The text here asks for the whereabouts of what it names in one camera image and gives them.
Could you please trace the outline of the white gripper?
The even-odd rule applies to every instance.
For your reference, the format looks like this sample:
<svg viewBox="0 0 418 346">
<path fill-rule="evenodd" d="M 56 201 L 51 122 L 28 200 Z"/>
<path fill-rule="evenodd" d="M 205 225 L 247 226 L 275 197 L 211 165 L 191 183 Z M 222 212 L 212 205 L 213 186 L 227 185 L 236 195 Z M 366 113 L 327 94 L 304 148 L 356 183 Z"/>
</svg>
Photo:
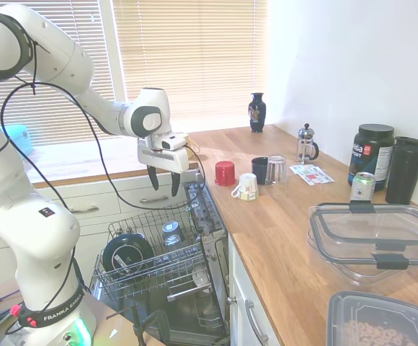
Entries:
<svg viewBox="0 0 418 346">
<path fill-rule="evenodd" d="M 157 169 L 171 172 L 172 197 L 176 197 L 181 174 L 189 169 L 187 142 L 181 135 L 151 135 L 138 139 L 138 161 L 147 165 L 148 177 L 155 190 L 159 189 Z"/>
</svg>

